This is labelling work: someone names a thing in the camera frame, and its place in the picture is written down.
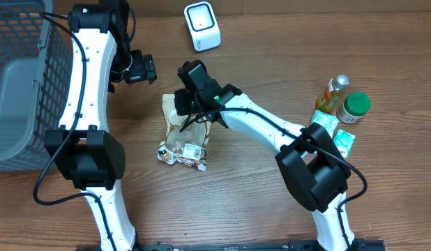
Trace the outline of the brown Pantree snack packet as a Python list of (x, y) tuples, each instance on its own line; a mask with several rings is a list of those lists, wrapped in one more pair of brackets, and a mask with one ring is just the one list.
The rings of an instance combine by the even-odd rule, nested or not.
[(165, 145), (171, 150), (175, 146), (182, 147), (185, 144), (194, 144), (198, 146), (206, 146), (208, 144), (211, 127), (209, 122), (194, 122), (180, 132), (180, 129), (184, 126), (187, 115), (179, 116), (177, 114), (173, 94), (164, 94), (162, 96), (162, 110), (167, 125), (167, 131), (165, 139), (160, 143), (161, 146)]

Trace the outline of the brown white snack wrapper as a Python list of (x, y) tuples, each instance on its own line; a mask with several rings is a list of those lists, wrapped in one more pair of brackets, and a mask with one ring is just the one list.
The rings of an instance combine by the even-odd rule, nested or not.
[(207, 167), (207, 144), (207, 139), (202, 144), (186, 143), (180, 140), (162, 142), (157, 151), (157, 158), (168, 165), (181, 163), (204, 172)]

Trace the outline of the clear plastic container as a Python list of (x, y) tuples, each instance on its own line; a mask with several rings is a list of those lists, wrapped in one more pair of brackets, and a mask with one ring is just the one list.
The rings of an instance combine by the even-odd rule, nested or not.
[(346, 75), (338, 75), (332, 78), (327, 88), (318, 96), (315, 102), (315, 109), (329, 114), (339, 99), (345, 94), (348, 85), (349, 78)]

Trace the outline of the teal white snack packet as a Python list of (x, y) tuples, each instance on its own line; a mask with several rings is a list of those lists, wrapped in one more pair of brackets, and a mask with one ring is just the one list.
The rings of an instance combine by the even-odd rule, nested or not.
[(333, 138), (333, 133), (335, 132), (335, 129), (337, 128), (339, 122), (340, 121), (337, 116), (316, 110), (312, 116), (312, 120), (310, 123), (318, 123), (319, 125), (323, 126), (330, 135), (330, 137)]

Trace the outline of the teal small carton box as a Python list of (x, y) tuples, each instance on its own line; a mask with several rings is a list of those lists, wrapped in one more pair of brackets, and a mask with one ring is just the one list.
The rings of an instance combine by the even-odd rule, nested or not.
[(333, 141), (344, 159), (347, 159), (349, 157), (355, 138), (355, 135), (342, 129), (339, 129), (336, 132)]

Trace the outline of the green lid spice jar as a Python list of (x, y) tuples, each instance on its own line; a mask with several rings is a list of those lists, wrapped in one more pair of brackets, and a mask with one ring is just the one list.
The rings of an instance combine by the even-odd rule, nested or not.
[(363, 92), (353, 92), (337, 110), (337, 117), (343, 123), (356, 123), (371, 108), (369, 97)]

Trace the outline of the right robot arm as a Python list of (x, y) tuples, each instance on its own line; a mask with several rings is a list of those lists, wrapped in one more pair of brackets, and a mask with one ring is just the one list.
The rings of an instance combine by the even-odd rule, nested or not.
[(240, 89), (221, 86), (199, 59), (177, 72), (184, 88), (175, 92), (184, 126), (200, 119), (242, 132), (274, 156), (291, 196), (310, 211), (323, 250), (355, 250), (355, 236), (345, 211), (351, 169), (326, 129), (285, 121), (255, 104)]

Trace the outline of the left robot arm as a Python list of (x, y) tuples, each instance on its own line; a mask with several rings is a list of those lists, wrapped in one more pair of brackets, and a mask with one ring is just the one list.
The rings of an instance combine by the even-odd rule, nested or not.
[(48, 165), (56, 165), (79, 192), (49, 204), (85, 197), (100, 234), (98, 250), (139, 249), (121, 189), (126, 153), (107, 124), (114, 84), (157, 79), (153, 57), (130, 48), (135, 34), (128, 19), (134, 15), (125, 0), (76, 4), (64, 16), (67, 26), (58, 26), (72, 39), (72, 70), (58, 127), (46, 130), (43, 142)]

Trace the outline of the white barcode scanner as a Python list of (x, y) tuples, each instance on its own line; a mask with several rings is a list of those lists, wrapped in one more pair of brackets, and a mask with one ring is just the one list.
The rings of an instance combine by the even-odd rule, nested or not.
[(205, 52), (220, 46), (220, 27), (208, 1), (187, 5), (183, 14), (196, 52)]

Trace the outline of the grey plastic mesh basket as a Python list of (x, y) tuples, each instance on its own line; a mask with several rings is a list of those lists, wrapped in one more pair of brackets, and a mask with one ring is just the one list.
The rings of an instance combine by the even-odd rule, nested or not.
[(57, 128), (68, 97), (72, 53), (39, 14), (48, 0), (0, 0), (0, 171), (42, 169), (46, 130)]

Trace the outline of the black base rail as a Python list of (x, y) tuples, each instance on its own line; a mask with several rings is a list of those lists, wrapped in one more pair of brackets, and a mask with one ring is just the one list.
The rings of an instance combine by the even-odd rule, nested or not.
[[(367, 241), (363, 238), (354, 240), (352, 250), (385, 251), (383, 241)], [(245, 245), (187, 245), (172, 246), (171, 244), (139, 245), (136, 251), (320, 251), (324, 250), (317, 241), (289, 241), (288, 243), (257, 243)]]

